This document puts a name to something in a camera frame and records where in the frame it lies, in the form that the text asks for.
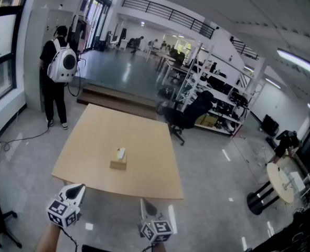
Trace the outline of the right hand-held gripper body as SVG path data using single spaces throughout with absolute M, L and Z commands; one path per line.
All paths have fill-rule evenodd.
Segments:
M 174 218 L 141 216 L 139 234 L 151 244 L 164 243 L 174 234 Z

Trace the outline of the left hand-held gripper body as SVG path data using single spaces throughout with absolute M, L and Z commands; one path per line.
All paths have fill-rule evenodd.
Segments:
M 48 219 L 57 226 L 66 229 L 80 218 L 80 206 L 77 207 L 66 200 L 52 198 L 46 212 Z

